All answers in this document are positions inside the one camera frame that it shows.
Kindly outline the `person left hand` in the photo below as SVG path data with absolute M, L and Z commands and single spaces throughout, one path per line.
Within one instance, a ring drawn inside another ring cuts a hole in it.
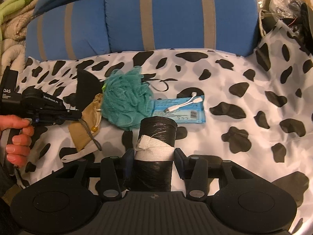
M 18 135 L 12 137 L 12 143 L 5 150 L 8 162 L 21 168 L 27 164 L 34 127 L 28 119 L 16 115 L 1 116 L 1 132 L 7 129 L 20 130 Z

